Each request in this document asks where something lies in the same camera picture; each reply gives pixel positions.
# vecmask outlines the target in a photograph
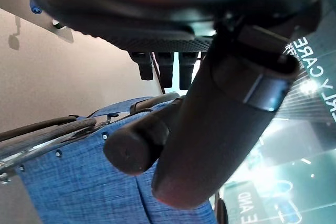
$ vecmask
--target metal rivet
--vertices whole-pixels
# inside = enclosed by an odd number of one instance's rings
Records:
[[[57,150],[55,155],[56,155],[56,157],[62,157],[61,150]]]

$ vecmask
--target black plastic bracket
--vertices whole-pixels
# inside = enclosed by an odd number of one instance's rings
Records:
[[[155,58],[159,65],[162,87],[167,89],[173,86],[173,52],[156,52]]]
[[[141,80],[153,80],[153,65],[150,52],[129,52],[131,59],[138,64]]]
[[[188,90],[198,52],[180,52],[178,56],[180,62],[180,89]]]

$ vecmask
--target beige wall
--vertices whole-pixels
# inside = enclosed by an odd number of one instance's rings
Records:
[[[140,80],[127,52],[102,39],[74,31],[70,44],[21,19],[14,50],[15,16],[0,9],[0,24],[0,131],[160,94],[157,81]]]

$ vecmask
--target blue fabric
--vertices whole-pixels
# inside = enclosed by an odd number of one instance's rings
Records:
[[[217,223],[209,202],[193,211],[175,210],[158,202],[151,193],[156,164],[134,177],[119,172],[105,158],[102,134],[112,134],[146,114],[107,125],[62,147],[61,157],[52,151],[26,162],[24,172],[17,169],[45,224]]]
[[[95,116],[108,115],[112,113],[130,112],[132,105],[151,98],[152,97],[142,97],[119,102],[96,111],[91,117],[93,118]]]

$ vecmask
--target black handle grip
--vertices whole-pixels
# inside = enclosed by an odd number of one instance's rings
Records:
[[[182,99],[115,131],[106,140],[104,153],[121,172],[138,175],[158,159],[174,125]]]
[[[42,129],[45,129],[45,128],[48,128],[54,125],[61,125],[65,123],[74,122],[75,120],[76,120],[76,117],[70,115],[70,116],[65,116],[63,118],[55,118],[55,119],[23,126],[17,129],[10,130],[10,131],[2,132],[0,133],[0,142],[8,140],[10,138],[17,137],[17,136],[22,136],[24,134],[31,133],[34,131],[42,130]]]
[[[156,168],[153,194],[175,208],[197,207],[229,179],[297,76],[293,57],[261,65],[223,51],[216,43],[201,64]]]

